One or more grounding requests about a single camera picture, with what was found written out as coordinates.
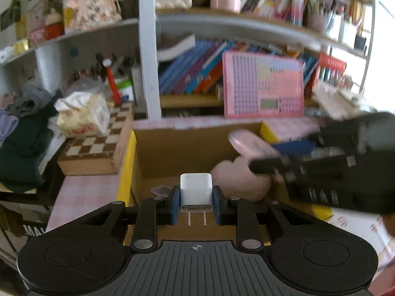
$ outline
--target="digital display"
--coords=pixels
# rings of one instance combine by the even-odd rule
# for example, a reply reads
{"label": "digital display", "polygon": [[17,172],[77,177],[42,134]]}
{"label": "digital display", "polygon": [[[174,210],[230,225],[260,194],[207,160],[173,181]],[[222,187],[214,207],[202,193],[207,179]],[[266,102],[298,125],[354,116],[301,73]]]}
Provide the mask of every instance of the digital display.
{"label": "digital display", "polygon": [[278,100],[261,99],[261,109],[278,109]]}

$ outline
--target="chessboard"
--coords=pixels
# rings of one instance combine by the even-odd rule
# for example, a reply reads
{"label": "chessboard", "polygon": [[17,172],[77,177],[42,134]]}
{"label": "chessboard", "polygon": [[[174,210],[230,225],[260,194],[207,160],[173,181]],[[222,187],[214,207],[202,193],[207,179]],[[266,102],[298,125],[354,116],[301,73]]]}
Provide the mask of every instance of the chessboard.
{"label": "chessboard", "polygon": [[132,127],[132,103],[110,109],[110,122],[100,136],[69,139],[58,159],[66,176],[117,174]]}

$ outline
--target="pile of clothes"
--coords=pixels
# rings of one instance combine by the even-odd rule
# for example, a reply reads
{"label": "pile of clothes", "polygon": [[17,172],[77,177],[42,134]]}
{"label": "pile of clothes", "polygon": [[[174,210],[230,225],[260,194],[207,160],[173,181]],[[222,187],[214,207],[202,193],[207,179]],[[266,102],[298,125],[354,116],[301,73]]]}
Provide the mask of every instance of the pile of clothes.
{"label": "pile of clothes", "polygon": [[45,167],[66,140],[53,126],[58,97],[32,84],[19,96],[0,97],[0,185],[8,190],[24,193],[44,184]]}

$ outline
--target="crosshair symbol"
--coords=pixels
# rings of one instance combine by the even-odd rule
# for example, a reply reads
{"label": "crosshair symbol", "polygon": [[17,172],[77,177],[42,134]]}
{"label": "crosshair symbol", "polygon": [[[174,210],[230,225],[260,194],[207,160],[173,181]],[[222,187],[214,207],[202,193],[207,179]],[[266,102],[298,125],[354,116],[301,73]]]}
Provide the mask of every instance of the crosshair symbol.
{"label": "crosshair symbol", "polygon": [[202,245],[193,245],[192,248],[195,250],[200,250],[203,248],[203,246]]}

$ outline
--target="hand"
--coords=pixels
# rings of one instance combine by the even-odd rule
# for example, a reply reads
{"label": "hand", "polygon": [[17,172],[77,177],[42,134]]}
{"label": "hand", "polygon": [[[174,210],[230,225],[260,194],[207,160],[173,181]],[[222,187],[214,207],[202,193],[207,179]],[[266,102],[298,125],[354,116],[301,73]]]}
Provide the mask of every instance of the hand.
{"label": "hand", "polygon": [[383,216],[383,220],[388,233],[395,237],[395,214]]}

